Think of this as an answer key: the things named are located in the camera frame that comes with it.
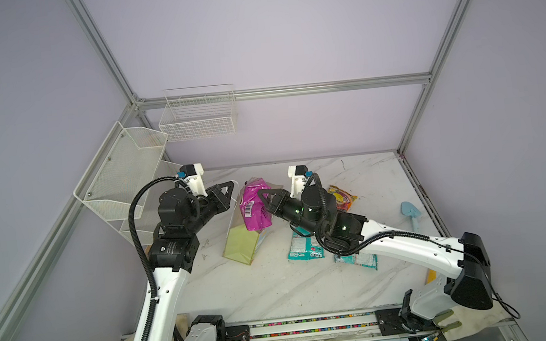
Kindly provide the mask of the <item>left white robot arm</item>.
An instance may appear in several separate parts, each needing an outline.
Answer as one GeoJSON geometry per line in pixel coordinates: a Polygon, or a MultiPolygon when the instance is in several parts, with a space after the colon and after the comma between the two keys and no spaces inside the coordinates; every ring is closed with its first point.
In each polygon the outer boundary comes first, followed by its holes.
{"type": "MultiPolygon", "coordinates": [[[[163,178],[145,184],[129,207],[131,238],[147,278],[146,297],[133,341],[174,341],[180,299],[199,250],[198,232],[213,217],[229,210],[235,184],[214,184],[199,194],[174,186],[159,198],[162,233],[144,250],[134,215],[139,200],[163,178]]],[[[227,341],[221,315],[200,315],[182,341],[227,341]]]]}

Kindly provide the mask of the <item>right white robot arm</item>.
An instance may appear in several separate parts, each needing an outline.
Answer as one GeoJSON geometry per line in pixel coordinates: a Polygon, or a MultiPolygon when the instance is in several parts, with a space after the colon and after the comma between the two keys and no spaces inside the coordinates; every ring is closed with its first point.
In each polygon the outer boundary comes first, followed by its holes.
{"type": "Polygon", "coordinates": [[[404,332],[429,329],[438,315],[455,306],[475,311],[493,308],[490,259],[481,237],[474,233],[446,238],[395,229],[364,215],[338,210],[318,185],[305,188],[299,199],[284,189],[262,189],[258,197],[269,213],[297,232],[306,231],[332,255],[382,255],[436,271],[440,283],[404,294],[398,312],[404,332]]]}

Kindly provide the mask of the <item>floral paper gift bag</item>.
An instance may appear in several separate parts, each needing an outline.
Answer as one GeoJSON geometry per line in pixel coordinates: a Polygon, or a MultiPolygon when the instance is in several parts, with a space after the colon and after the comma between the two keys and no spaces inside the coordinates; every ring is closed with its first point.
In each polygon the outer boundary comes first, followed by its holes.
{"type": "Polygon", "coordinates": [[[240,264],[251,265],[258,248],[265,238],[264,233],[268,228],[261,232],[247,230],[240,211],[241,191],[243,187],[234,200],[234,212],[230,220],[223,257],[240,264]]]}

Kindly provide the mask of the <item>purple grape candy bag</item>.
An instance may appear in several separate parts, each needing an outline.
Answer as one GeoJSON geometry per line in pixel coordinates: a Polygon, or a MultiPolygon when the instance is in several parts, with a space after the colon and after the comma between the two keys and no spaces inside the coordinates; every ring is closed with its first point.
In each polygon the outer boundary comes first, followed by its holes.
{"type": "Polygon", "coordinates": [[[241,191],[240,211],[248,231],[261,232],[272,226],[272,215],[265,209],[259,195],[262,189],[270,187],[262,178],[252,178],[246,181],[241,191]]]}

